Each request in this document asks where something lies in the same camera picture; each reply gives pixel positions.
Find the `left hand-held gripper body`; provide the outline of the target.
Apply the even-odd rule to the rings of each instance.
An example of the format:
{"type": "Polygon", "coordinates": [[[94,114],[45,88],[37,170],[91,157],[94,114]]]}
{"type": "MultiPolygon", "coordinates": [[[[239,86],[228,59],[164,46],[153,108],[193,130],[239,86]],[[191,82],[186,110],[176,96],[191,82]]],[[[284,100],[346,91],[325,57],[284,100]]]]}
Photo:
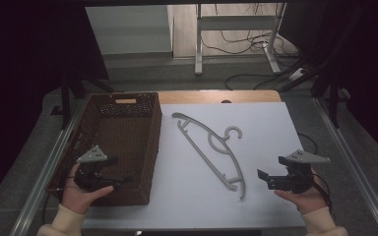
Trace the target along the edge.
{"type": "Polygon", "coordinates": [[[82,154],[77,163],[79,167],[75,172],[74,182],[80,189],[94,192],[98,189],[111,186],[112,181],[104,178],[101,171],[109,163],[107,155],[99,146],[92,147],[82,154]]]}

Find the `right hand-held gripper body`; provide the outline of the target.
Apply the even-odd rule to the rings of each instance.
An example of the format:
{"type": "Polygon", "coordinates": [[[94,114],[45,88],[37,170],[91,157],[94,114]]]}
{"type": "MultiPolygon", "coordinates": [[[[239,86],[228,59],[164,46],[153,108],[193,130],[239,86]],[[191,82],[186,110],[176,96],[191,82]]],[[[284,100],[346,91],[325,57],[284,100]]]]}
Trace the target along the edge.
{"type": "Polygon", "coordinates": [[[323,157],[304,150],[294,151],[284,158],[287,176],[290,178],[290,190],[296,194],[309,190],[313,184],[311,165],[315,163],[327,164],[330,158],[323,157]]]}

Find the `brown wicker basket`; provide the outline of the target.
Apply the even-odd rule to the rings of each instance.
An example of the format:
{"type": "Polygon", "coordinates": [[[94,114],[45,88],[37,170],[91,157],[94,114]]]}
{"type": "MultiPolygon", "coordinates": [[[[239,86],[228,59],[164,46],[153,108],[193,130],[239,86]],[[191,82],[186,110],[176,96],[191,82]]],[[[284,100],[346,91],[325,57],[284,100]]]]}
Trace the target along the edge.
{"type": "Polygon", "coordinates": [[[59,197],[65,178],[76,159],[95,146],[116,165],[101,174],[117,180],[132,175],[122,185],[94,202],[96,207],[144,206],[150,202],[161,127],[161,108],[156,92],[93,94],[63,150],[46,191],[59,197]]]}

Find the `grey plastic clothes hanger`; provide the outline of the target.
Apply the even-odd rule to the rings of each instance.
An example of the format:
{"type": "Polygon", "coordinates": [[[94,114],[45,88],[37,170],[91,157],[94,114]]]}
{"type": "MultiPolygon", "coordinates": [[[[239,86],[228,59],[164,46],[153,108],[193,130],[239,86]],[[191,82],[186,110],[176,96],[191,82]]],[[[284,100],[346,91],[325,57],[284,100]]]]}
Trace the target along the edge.
{"type": "Polygon", "coordinates": [[[180,112],[174,112],[171,114],[172,118],[177,119],[177,128],[180,130],[182,135],[186,138],[192,148],[201,156],[201,158],[206,162],[206,164],[210,167],[210,169],[216,174],[216,176],[222,181],[222,183],[230,190],[230,191],[237,191],[240,190],[240,197],[239,199],[243,201],[246,196],[246,183],[245,179],[238,163],[237,158],[235,157],[231,148],[227,145],[227,141],[230,139],[230,132],[235,131],[237,133],[237,138],[241,139],[243,134],[242,131],[235,126],[228,126],[224,130],[224,134],[221,137],[218,135],[213,129],[208,127],[207,125],[203,124],[202,122],[180,112]],[[207,158],[207,156],[201,151],[201,149],[197,146],[197,144],[193,141],[193,139],[189,136],[186,127],[189,124],[195,124],[200,128],[203,128],[207,132],[208,143],[210,147],[223,155],[227,155],[230,157],[237,175],[232,178],[226,178],[223,173],[221,173],[213,163],[207,158]]]}

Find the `person's right hand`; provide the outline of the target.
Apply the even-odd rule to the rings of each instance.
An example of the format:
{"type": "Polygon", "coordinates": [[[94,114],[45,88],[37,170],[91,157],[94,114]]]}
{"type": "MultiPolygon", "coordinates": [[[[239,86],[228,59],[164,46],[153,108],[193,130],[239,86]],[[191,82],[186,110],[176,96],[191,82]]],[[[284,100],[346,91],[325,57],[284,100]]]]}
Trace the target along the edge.
{"type": "Polygon", "coordinates": [[[274,190],[274,193],[278,197],[296,205],[301,214],[307,214],[328,206],[323,195],[315,187],[311,187],[300,194],[282,190],[274,190]]]}

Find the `person's left hand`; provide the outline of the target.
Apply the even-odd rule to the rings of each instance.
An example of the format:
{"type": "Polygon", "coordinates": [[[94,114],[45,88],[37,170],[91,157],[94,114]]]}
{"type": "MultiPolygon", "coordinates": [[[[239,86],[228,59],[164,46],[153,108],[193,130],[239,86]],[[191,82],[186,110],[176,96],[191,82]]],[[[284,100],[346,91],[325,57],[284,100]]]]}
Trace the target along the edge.
{"type": "Polygon", "coordinates": [[[85,214],[95,200],[110,194],[114,187],[107,186],[93,192],[83,191],[74,181],[78,168],[79,164],[75,164],[66,179],[61,205],[75,213],[85,214]]]}

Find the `black metal stand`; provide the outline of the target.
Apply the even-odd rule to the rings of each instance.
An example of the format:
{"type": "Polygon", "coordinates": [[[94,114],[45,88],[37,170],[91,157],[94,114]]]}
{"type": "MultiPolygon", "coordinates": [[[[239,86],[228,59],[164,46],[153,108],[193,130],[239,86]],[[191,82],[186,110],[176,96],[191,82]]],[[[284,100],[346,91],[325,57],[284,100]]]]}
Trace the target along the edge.
{"type": "Polygon", "coordinates": [[[321,98],[326,90],[329,91],[328,98],[328,117],[333,125],[338,128],[338,108],[337,103],[339,101],[339,66],[342,50],[346,47],[348,38],[353,31],[359,16],[355,15],[354,10],[350,10],[348,14],[345,14],[345,19],[342,24],[333,31],[333,37],[331,39],[333,46],[328,51],[324,60],[313,67],[307,74],[302,75],[293,82],[290,82],[280,88],[280,91],[285,92],[296,88],[302,83],[314,79],[315,82],[310,90],[313,97],[321,98]]]}
{"type": "Polygon", "coordinates": [[[62,74],[60,78],[62,106],[54,106],[51,111],[51,115],[61,115],[63,117],[62,130],[67,127],[71,120],[70,92],[72,92],[76,98],[84,98],[87,95],[83,81],[87,81],[106,92],[115,92],[114,88],[82,71],[75,70],[62,74]]]}

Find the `white table sheet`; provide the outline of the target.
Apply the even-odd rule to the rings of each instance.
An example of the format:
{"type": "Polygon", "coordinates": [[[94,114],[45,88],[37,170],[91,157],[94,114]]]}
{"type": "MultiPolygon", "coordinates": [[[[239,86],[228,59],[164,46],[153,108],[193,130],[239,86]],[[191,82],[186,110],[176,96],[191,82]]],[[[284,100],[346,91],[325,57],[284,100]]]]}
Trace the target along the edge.
{"type": "MultiPolygon", "coordinates": [[[[282,102],[230,104],[165,104],[153,178],[146,206],[93,207],[84,223],[87,229],[195,230],[300,227],[296,207],[277,197],[257,176],[257,170],[285,175],[280,156],[300,149],[286,105],[282,102]],[[221,137],[228,126],[238,127],[242,138],[230,132],[226,142],[240,164],[246,196],[230,191],[192,148],[171,114],[186,114],[221,137]]],[[[189,136],[225,175],[237,175],[229,156],[214,151],[207,132],[195,124],[189,136]]]]}

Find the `white power strip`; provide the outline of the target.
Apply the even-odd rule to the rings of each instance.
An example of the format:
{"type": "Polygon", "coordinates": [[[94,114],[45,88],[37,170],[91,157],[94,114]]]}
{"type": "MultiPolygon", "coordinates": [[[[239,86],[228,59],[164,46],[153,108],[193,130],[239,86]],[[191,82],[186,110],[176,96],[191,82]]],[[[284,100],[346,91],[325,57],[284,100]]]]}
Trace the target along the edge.
{"type": "Polygon", "coordinates": [[[303,68],[298,68],[295,72],[293,72],[293,73],[288,77],[288,79],[289,79],[290,81],[295,81],[295,80],[297,80],[298,78],[300,78],[301,76],[303,76],[305,73],[306,73],[306,71],[305,71],[303,68]]]}

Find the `dark curtain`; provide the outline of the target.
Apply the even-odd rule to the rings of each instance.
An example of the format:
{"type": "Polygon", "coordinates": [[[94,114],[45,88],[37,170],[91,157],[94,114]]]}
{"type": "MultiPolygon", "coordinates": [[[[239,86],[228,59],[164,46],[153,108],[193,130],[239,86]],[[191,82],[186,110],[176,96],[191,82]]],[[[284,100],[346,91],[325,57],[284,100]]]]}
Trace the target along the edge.
{"type": "Polygon", "coordinates": [[[0,0],[0,183],[27,141],[43,98],[64,79],[107,71],[86,8],[61,0],[0,0]]]}
{"type": "Polygon", "coordinates": [[[378,0],[310,0],[288,3],[280,35],[318,66],[334,51],[356,6],[364,8],[335,59],[348,110],[378,144],[378,0]]]}

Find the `grey metal rail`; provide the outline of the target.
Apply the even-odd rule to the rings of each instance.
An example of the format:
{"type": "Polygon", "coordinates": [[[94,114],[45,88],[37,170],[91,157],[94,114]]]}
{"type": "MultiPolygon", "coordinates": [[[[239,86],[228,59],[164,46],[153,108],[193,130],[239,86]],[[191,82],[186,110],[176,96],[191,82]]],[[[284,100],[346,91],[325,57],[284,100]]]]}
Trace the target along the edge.
{"type": "Polygon", "coordinates": [[[323,119],[334,143],[338,147],[338,150],[346,162],[347,168],[350,171],[351,176],[356,183],[362,197],[367,203],[367,206],[372,213],[376,223],[378,224],[378,195],[369,183],[366,175],[363,173],[363,169],[357,162],[354,153],[351,151],[345,137],[342,134],[340,128],[337,128],[329,117],[329,108],[324,103],[324,99],[317,97],[313,98],[313,102],[319,111],[321,118],[323,119]]]}
{"type": "Polygon", "coordinates": [[[31,192],[27,197],[9,236],[27,235],[41,201],[44,198],[46,185],[57,167],[63,149],[73,132],[74,126],[77,124],[78,116],[83,110],[84,103],[85,102],[83,100],[73,101],[73,105],[71,106],[71,120],[67,123],[66,127],[59,132],[52,150],[45,159],[44,164],[31,188],[31,192]]]}

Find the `white wall panel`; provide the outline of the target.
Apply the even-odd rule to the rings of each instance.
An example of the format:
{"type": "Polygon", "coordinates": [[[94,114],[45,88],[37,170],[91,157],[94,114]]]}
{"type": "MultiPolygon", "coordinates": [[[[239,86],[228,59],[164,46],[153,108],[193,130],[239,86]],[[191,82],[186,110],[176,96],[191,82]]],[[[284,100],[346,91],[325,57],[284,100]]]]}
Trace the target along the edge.
{"type": "Polygon", "coordinates": [[[166,5],[87,7],[86,12],[103,55],[172,51],[166,5]]]}

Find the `white metal desk frame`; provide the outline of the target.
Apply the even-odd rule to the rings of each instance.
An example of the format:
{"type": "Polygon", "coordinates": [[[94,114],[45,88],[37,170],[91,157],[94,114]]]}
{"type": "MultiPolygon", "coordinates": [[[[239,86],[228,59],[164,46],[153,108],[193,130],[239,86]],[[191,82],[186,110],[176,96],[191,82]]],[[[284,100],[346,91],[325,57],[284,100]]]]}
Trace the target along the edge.
{"type": "Polygon", "coordinates": [[[196,5],[195,74],[203,73],[202,32],[211,30],[269,30],[270,38],[263,43],[264,53],[275,75],[282,71],[274,55],[274,42],[279,31],[285,3],[276,7],[275,14],[265,16],[202,16],[202,5],[196,5]]]}

